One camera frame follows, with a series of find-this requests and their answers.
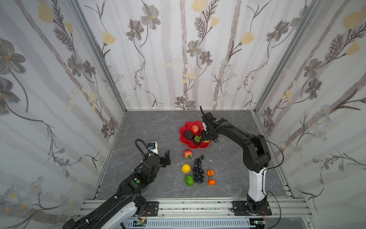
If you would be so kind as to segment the red crinkled fake fruit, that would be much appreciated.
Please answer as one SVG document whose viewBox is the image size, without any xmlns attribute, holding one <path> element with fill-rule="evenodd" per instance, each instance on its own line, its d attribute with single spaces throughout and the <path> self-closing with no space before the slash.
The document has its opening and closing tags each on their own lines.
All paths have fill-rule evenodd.
<svg viewBox="0 0 366 229">
<path fill-rule="evenodd" d="M 194 134 L 194 135 L 198 135 L 199 132 L 200 132 L 200 127 L 198 125 L 192 125 L 191 127 L 191 132 Z"/>
</svg>

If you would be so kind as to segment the dark purple fake mangosteen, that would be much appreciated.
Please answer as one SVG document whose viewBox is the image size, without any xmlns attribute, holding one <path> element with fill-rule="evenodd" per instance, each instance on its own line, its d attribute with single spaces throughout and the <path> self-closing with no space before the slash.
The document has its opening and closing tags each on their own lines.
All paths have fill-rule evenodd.
<svg viewBox="0 0 366 229">
<path fill-rule="evenodd" d="M 202 144 L 202 141 L 201 141 L 201 137 L 200 136 L 195 136 L 194 139 L 193 139 L 193 144 L 196 145 L 196 146 L 199 146 L 200 144 Z"/>
</svg>

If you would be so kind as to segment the dark fake avocado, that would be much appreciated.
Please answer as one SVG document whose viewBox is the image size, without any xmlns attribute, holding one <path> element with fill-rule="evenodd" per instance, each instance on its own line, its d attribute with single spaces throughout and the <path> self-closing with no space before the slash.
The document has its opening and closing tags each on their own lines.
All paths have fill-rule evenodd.
<svg viewBox="0 0 366 229">
<path fill-rule="evenodd" d="M 184 136 L 189 141 L 192 141 L 195 138 L 194 133 L 192 133 L 190 130 L 185 130 L 184 131 Z"/>
</svg>

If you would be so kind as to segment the yellow fake pear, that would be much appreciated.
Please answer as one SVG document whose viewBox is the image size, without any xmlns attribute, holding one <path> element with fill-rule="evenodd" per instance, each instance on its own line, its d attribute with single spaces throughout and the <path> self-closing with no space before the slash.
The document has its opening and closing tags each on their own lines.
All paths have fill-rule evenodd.
<svg viewBox="0 0 366 229">
<path fill-rule="evenodd" d="M 188 163 L 183 164 L 182 172 L 183 173 L 190 173 L 191 172 L 191 166 Z"/>
</svg>

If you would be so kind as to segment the red fake apple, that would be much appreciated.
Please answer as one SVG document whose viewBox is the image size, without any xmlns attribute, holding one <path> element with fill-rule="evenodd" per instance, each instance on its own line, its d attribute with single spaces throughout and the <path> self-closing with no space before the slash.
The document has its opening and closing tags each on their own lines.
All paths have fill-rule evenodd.
<svg viewBox="0 0 366 229">
<path fill-rule="evenodd" d="M 184 151 L 184 158 L 191 159 L 192 157 L 193 157 L 192 151 L 190 151 L 190 150 L 185 150 Z"/>
</svg>

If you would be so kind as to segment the green fake lime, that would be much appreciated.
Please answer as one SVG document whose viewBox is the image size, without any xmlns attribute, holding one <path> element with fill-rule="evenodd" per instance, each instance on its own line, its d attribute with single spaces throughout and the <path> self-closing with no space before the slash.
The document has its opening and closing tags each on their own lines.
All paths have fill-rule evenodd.
<svg viewBox="0 0 366 229">
<path fill-rule="evenodd" d="M 194 185 L 194 179 L 191 175 L 186 175 L 185 177 L 186 184 L 190 187 Z"/>
</svg>

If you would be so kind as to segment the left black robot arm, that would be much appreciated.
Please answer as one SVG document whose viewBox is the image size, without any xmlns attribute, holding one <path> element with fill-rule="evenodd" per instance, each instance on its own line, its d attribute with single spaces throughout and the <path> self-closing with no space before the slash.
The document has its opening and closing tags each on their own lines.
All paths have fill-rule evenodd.
<svg viewBox="0 0 366 229">
<path fill-rule="evenodd" d="M 79 220 L 68 220 L 64 229 L 114 229 L 124 220 L 140 215 L 146 206 L 142 194 L 157 177 L 159 168 L 171 164 L 170 151 L 147 156 L 117 188 L 115 194 Z"/>
</svg>

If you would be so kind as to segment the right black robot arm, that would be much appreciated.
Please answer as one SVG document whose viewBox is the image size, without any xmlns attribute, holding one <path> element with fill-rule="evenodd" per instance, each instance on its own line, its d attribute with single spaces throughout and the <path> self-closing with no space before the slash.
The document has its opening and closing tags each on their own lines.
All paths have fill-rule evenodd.
<svg viewBox="0 0 366 229">
<path fill-rule="evenodd" d="M 204 123 L 201 138 L 204 141 L 217 142 L 218 136 L 224 135 L 243 150 L 243 163 L 249 172 L 249 191 L 246 202 L 241 207 L 238 204 L 233 205 L 235 215 L 271 216 L 271 208 L 265 194 L 266 171 L 269 169 L 271 155 L 264 136 L 245 132 L 223 117 L 215 118 L 211 112 L 204 113 L 201 110 L 201 113 Z"/>
</svg>

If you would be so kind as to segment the black fake grape bunch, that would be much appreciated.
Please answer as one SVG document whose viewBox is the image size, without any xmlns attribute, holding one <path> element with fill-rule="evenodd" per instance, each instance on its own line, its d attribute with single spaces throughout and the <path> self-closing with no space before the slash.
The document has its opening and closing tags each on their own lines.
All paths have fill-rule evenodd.
<svg viewBox="0 0 366 229">
<path fill-rule="evenodd" d="M 193 164 L 193 180 L 195 183 L 203 183 L 205 179 L 204 170 L 202 169 L 202 161 L 204 160 L 204 155 L 196 158 Z"/>
</svg>

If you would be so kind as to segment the orange fake tangerine upper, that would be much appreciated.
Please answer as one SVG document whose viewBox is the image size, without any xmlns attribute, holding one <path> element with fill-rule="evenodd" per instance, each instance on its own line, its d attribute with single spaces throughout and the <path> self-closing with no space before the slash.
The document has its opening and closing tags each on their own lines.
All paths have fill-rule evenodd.
<svg viewBox="0 0 366 229">
<path fill-rule="evenodd" d="M 212 169 L 207 170 L 207 176 L 208 177 L 213 177 L 214 174 L 215 174 L 215 172 Z"/>
</svg>

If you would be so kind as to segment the orange fake tangerine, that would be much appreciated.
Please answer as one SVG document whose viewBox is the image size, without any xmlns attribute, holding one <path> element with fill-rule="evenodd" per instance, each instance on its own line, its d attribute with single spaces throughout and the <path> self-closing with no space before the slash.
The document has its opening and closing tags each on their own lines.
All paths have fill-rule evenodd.
<svg viewBox="0 0 366 229">
<path fill-rule="evenodd" d="M 215 174 L 215 172 L 212 169 L 207 170 L 207 176 L 208 177 L 213 177 L 214 174 Z"/>
<path fill-rule="evenodd" d="M 213 186 L 213 185 L 215 185 L 216 184 L 216 181 L 214 180 L 214 179 L 209 179 L 208 180 L 208 185 L 209 186 Z"/>
</svg>

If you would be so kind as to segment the orange fake tangerine lower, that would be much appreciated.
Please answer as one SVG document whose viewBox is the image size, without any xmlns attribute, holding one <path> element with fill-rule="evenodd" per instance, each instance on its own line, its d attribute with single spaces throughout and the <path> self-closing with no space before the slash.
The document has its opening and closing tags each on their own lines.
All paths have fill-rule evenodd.
<svg viewBox="0 0 366 229">
<path fill-rule="evenodd" d="M 216 184 L 216 181 L 214 180 L 214 179 L 209 179 L 208 180 L 208 185 L 209 186 L 213 186 L 213 185 L 215 185 Z"/>
</svg>

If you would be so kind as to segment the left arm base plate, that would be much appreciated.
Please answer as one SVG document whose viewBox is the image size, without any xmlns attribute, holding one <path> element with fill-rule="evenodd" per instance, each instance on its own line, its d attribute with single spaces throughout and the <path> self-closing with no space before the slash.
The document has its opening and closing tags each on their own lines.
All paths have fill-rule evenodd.
<svg viewBox="0 0 366 229">
<path fill-rule="evenodd" d="M 143 217 L 157 217 L 159 210 L 158 201 L 148 201 L 143 204 L 142 213 L 140 216 Z"/>
</svg>

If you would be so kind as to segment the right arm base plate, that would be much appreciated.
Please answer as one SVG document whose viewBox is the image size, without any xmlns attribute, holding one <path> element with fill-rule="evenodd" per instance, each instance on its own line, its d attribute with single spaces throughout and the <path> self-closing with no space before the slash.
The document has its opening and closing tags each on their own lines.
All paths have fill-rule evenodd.
<svg viewBox="0 0 366 229">
<path fill-rule="evenodd" d="M 267 201 L 233 201 L 232 212 L 235 216 L 272 216 L 271 208 Z"/>
</svg>

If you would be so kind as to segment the aluminium mounting rail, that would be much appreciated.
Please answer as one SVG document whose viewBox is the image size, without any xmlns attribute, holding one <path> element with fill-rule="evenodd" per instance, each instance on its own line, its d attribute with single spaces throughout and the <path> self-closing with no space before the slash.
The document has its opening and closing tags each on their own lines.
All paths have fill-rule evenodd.
<svg viewBox="0 0 366 229">
<path fill-rule="evenodd" d="M 235 218 L 232 212 L 233 201 L 244 201 L 244 198 L 162 198 L 149 199 L 158 201 L 159 210 L 157 217 L 143 217 L 143 219 L 198 219 L 198 218 Z M 302 198 L 293 197 L 268 197 L 272 216 L 264 216 L 266 220 L 274 218 L 305 218 L 313 214 Z M 260 218 L 263 216 L 245 216 Z"/>
</svg>

